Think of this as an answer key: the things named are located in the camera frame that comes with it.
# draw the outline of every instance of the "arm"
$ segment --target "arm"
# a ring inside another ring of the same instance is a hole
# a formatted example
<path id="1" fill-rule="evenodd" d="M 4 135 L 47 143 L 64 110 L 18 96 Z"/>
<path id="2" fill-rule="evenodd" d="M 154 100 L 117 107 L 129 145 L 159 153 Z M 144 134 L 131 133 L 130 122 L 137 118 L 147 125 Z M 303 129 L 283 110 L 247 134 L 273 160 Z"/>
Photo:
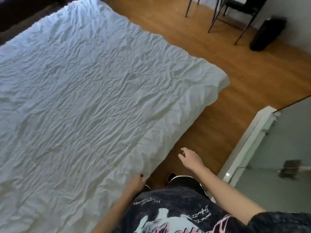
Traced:
<path id="1" fill-rule="evenodd" d="M 120 199 L 108 211 L 104 219 L 97 224 L 91 233 L 111 233 L 118 225 L 128 206 L 145 186 L 146 179 L 141 174 L 136 174 L 126 185 L 125 191 Z"/>
<path id="2" fill-rule="evenodd" d="M 254 215 L 265 212 L 258 204 L 215 176 L 203 165 L 201 158 L 195 152 L 187 148 L 181 150 L 184 156 L 179 154 L 178 157 L 183 165 L 198 176 L 212 193 L 217 204 L 229 214 L 246 225 Z"/>

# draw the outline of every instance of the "person's left arm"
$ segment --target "person's left arm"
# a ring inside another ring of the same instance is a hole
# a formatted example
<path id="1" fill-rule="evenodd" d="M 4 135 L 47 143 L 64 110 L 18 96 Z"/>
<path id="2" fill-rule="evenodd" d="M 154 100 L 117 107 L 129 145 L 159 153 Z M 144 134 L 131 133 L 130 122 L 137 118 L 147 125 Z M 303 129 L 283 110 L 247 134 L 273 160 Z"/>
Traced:
<path id="1" fill-rule="evenodd" d="M 145 183 L 146 179 L 142 178 L 141 174 L 136 174 L 126 185 L 125 191 L 119 200 L 112 206 L 104 219 L 97 224 L 91 233 L 111 233 L 120 222 L 133 198 L 144 188 Z"/>

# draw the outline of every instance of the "wrinkled sheet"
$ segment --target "wrinkled sheet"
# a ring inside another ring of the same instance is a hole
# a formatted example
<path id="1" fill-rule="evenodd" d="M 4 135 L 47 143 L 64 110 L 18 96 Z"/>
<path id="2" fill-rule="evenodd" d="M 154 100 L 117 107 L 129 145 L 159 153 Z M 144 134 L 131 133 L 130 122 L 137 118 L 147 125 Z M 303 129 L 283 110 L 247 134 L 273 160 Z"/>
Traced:
<path id="1" fill-rule="evenodd" d="M 0 232 L 90 232 L 227 75 L 79 0 L 0 47 Z"/>

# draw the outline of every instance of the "black trash bin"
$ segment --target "black trash bin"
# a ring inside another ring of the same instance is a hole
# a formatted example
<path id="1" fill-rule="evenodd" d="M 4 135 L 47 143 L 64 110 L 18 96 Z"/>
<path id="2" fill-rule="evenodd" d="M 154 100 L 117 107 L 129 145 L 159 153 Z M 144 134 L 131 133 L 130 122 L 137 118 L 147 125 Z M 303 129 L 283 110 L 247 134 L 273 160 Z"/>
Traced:
<path id="1" fill-rule="evenodd" d="M 272 16 L 265 20 L 249 45 L 251 50 L 260 51 L 266 48 L 286 26 L 286 18 Z"/>

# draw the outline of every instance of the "forearm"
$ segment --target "forearm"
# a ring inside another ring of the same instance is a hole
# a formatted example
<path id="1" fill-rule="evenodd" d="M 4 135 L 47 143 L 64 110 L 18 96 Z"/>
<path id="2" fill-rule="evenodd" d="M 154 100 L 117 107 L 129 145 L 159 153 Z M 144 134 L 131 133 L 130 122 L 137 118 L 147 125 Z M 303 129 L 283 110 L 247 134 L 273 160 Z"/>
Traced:
<path id="1" fill-rule="evenodd" d="M 91 233 L 111 233 L 120 222 L 132 200 L 132 195 L 124 193 Z"/>
<path id="2" fill-rule="evenodd" d="M 258 204 L 220 180 L 208 168 L 201 167 L 195 174 L 212 193 L 217 204 L 244 224 L 247 224 L 254 215 L 265 212 Z"/>

